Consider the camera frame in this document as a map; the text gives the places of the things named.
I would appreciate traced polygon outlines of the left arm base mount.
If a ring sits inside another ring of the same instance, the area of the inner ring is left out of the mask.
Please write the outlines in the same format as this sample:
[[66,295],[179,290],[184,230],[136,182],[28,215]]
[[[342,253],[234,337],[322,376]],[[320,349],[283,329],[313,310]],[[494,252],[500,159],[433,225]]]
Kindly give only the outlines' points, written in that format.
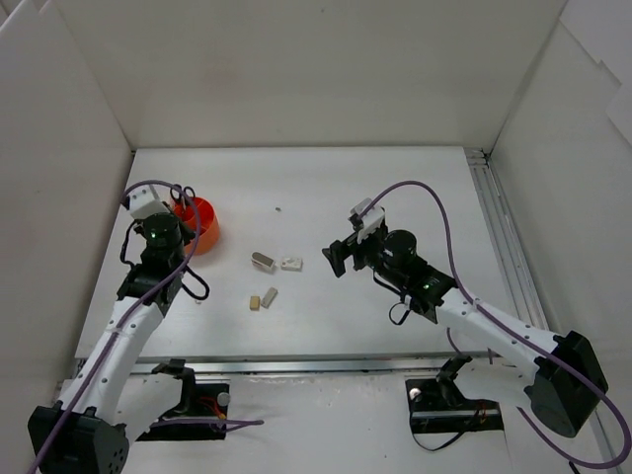
[[209,441],[225,440],[226,424],[173,424],[162,426],[167,420],[202,418],[205,421],[223,420],[228,415],[230,385],[227,381],[204,381],[185,365],[183,359],[172,359],[152,368],[151,374],[166,374],[182,382],[179,403],[162,414],[158,427],[150,428],[137,441]]

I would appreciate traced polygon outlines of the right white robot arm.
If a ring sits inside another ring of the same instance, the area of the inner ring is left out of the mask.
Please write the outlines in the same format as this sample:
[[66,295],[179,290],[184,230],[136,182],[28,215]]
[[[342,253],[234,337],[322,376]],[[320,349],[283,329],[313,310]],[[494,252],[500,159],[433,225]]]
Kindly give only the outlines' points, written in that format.
[[354,232],[345,241],[359,271],[370,268],[379,285],[394,291],[408,311],[464,333],[508,360],[520,374],[517,404],[547,429],[571,438],[599,402],[591,391],[607,383],[593,346],[580,333],[560,335],[534,328],[467,297],[455,278],[417,254],[417,239],[407,230],[391,231],[383,218],[352,215]]

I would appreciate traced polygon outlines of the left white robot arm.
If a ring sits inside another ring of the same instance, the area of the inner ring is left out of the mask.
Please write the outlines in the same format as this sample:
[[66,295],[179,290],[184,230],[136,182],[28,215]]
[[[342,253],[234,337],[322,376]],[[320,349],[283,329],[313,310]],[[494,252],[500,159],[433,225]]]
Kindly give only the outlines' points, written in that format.
[[36,455],[32,473],[119,473],[132,445],[156,429],[205,428],[222,435],[256,427],[257,420],[189,416],[198,400],[196,375],[178,360],[157,366],[136,394],[125,397],[132,367],[183,287],[200,222],[187,226],[171,211],[137,217],[146,247],[118,291],[95,350],[50,407],[28,421]]

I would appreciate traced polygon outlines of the black handled scissors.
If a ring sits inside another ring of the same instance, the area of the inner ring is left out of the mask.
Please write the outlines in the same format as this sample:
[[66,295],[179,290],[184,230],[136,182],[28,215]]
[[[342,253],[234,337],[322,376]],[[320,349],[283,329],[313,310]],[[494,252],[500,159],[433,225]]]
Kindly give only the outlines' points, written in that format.
[[195,201],[196,192],[190,186],[175,184],[170,190],[171,208],[183,220],[188,219],[190,203]]

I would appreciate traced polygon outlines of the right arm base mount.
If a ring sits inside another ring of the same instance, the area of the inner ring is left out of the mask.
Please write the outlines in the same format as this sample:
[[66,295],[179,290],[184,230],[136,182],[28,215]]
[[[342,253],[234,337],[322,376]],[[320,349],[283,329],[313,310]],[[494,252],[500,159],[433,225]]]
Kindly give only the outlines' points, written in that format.
[[[505,429],[498,402],[482,398],[466,398],[457,388],[458,371],[472,362],[472,357],[450,358],[434,378],[409,378],[405,388],[409,428],[413,441],[424,452],[441,452],[467,434],[502,432]],[[422,436],[449,435],[438,446],[421,442]]]

